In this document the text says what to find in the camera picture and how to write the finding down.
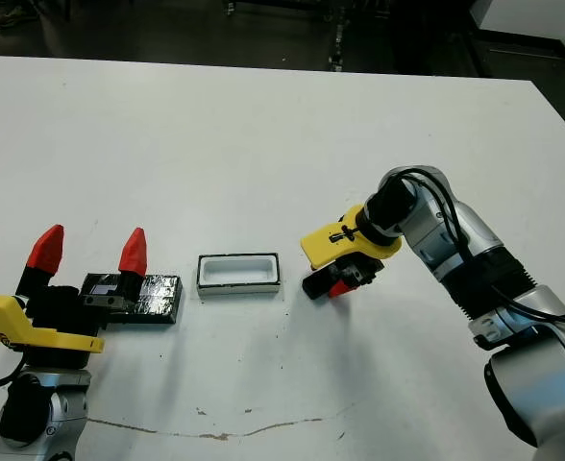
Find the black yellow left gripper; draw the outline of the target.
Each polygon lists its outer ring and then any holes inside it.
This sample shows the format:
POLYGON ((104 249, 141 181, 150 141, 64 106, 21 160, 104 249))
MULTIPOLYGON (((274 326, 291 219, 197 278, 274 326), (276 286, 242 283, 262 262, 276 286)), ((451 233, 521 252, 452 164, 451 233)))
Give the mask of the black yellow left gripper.
MULTIPOLYGON (((0 295, 0 344, 21 352, 30 367, 82 370, 104 350, 99 331, 109 322, 109 309, 88 303, 75 287, 47 286, 58 272, 63 238, 62 225, 47 230, 27 258, 16 295, 0 295)), ((117 294, 137 299, 147 271, 143 228, 123 247, 118 271, 117 294)))

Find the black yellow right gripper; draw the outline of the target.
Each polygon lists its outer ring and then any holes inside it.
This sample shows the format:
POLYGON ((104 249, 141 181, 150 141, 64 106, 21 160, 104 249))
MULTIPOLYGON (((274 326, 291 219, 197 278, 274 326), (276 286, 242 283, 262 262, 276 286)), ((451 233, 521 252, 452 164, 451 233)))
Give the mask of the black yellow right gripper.
POLYGON ((312 273, 304 287, 330 287, 336 298, 370 284, 383 262, 402 247, 400 237, 386 237, 368 222, 362 205, 351 207, 337 222, 303 237, 301 248, 312 273))

